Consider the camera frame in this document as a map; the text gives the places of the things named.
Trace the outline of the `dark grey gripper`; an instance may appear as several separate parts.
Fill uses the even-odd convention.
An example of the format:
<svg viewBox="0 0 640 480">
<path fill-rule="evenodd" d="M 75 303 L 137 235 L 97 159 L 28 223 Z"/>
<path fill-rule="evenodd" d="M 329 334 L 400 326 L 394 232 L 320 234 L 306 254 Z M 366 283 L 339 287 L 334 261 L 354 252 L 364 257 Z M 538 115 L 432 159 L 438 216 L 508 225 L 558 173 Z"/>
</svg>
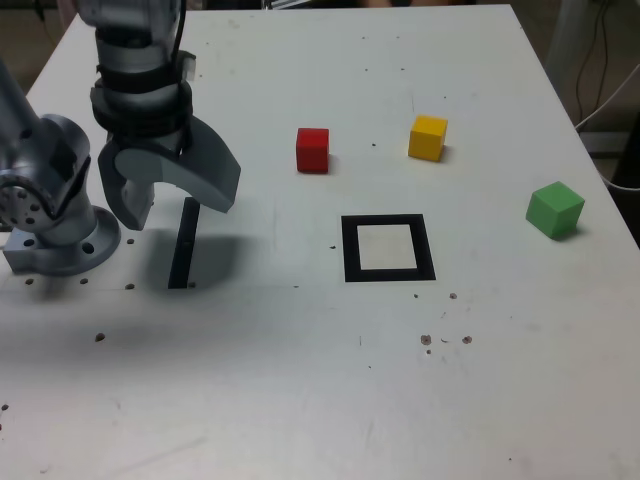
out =
<svg viewBox="0 0 640 480">
<path fill-rule="evenodd" d="M 196 117 L 166 135 L 110 131 L 98 165 L 112 213 L 128 229 L 141 231 L 153 201 L 153 184 L 178 187 L 200 204 L 222 213 L 234 205 L 241 167 L 222 138 Z"/>
</svg>

